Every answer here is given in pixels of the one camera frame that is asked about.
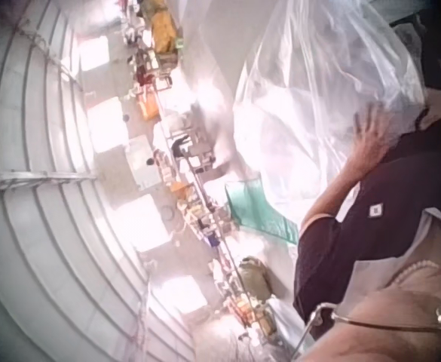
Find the clear plastic bag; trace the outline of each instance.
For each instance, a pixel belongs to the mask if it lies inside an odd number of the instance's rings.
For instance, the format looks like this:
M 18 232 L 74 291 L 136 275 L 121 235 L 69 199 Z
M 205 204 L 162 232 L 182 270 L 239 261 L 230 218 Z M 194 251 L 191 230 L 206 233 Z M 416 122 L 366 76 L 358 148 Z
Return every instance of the clear plastic bag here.
M 302 221 L 349 155 L 354 113 L 372 101 L 395 114 L 390 142 L 414 130 L 424 101 L 409 52 L 379 14 L 361 0 L 279 1 L 234 106 L 237 149 L 276 210 Z

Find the shirt logo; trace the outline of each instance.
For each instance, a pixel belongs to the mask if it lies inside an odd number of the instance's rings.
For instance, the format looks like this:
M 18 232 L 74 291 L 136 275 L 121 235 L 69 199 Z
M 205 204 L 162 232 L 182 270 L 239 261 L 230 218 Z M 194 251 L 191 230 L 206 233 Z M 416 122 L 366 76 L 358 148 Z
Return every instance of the shirt logo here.
M 381 217 L 383 214 L 383 204 L 371 205 L 369 208 L 369 217 Z

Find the green fabric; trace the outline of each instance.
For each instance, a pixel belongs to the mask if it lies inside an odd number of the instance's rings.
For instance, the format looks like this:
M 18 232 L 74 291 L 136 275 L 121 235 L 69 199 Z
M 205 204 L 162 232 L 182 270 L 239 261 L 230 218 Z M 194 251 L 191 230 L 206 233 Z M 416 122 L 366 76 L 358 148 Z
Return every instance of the green fabric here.
M 234 220 L 242 226 L 276 236 L 291 244 L 297 244 L 297 225 L 280 215 L 265 198 L 260 179 L 227 183 L 228 205 Z

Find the bag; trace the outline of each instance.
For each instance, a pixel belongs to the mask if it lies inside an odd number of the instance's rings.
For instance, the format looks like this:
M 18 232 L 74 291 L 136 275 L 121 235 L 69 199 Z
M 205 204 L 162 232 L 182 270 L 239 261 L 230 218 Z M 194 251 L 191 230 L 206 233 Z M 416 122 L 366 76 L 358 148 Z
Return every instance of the bag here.
M 372 101 L 396 113 L 392 143 L 424 102 L 409 52 L 379 14 L 361 0 L 280 0 L 234 106 L 237 149 L 274 209 L 300 224 L 350 153 L 354 113 Z

